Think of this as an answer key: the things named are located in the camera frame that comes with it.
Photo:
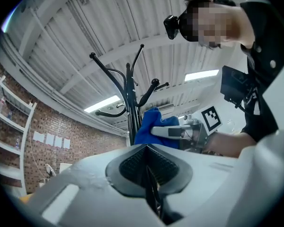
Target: black shirt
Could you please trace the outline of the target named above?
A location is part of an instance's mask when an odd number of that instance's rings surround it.
[[[244,101],[245,110],[249,113],[245,113],[246,126],[242,132],[258,142],[278,129],[263,93],[284,66],[284,22],[269,4],[245,2],[241,3],[241,7],[255,34],[252,48],[241,45],[241,49],[247,55],[248,73],[257,85],[251,97]]]

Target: red brick wall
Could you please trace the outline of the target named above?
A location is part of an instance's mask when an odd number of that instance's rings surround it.
[[[0,78],[6,75],[4,80],[5,85],[23,101],[37,103],[35,113],[31,122],[31,137],[34,131],[42,134],[53,134],[62,138],[70,138],[70,149],[57,148],[47,146],[44,143],[39,143],[31,139],[33,154],[35,160],[41,170],[46,176],[45,164],[50,164],[55,172],[59,172],[60,163],[75,163],[78,160],[111,151],[114,149],[126,147],[125,138],[109,134],[92,127],[86,126],[80,122],[59,114],[54,109],[46,106],[24,88],[22,88],[9,74],[4,73],[3,67],[0,65]],[[4,106],[2,114],[7,116],[10,109],[14,109],[8,103]],[[21,126],[25,126],[27,116],[15,109],[12,121]],[[0,140],[12,146],[16,143],[16,138],[22,136],[17,130],[0,122]],[[27,134],[27,141],[24,153],[24,174],[27,192],[34,192],[38,186],[39,179],[43,178],[39,173],[32,157],[31,147],[29,144],[29,133]],[[19,167],[19,157],[13,153],[5,151],[0,148],[0,162]],[[19,186],[19,182],[8,178],[2,178],[3,183]]]

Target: person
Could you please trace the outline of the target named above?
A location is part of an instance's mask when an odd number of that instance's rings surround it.
[[[186,6],[179,17],[185,39],[211,49],[223,42],[238,42],[247,55],[248,74],[256,88],[244,101],[246,126],[238,135],[216,132],[204,147],[205,151],[238,157],[243,148],[256,145],[278,129],[263,93],[284,66],[284,21],[271,5],[262,2],[236,6],[231,0],[186,0]]]

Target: ceiling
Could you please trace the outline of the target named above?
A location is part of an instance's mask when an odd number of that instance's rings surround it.
[[[221,69],[242,56],[233,44],[210,50],[181,36],[169,40],[163,20],[183,10],[184,0],[23,0],[0,42],[22,76],[46,94],[46,104],[59,104],[59,109],[52,107],[90,126],[122,135],[128,130],[125,114],[106,118],[83,111],[113,95],[121,98],[89,58],[91,52],[107,67],[125,73],[126,63],[131,64],[140,44],[145,44],[134,70],[139,84],[136,94],[139,101],[153,78],[169,82],[169,87],[153,93],[143,108],[173,104],[173,112],[164,117],[192,113],[219,93],[221,72],[184,83],[186,73]],[[117,113],[122,110],[116,109],[118,103],[102,110]]]

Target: blue cloth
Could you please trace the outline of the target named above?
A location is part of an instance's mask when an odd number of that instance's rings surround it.
[[[154,126],[179,125],[178,117],[172,116],[162,120],[162,115],[158,108],[154,107],[144,113],[141,128],[134,139],[134,144],[160,144],[163,146],[179,149],[179,140],[171,140],[151,134]]]

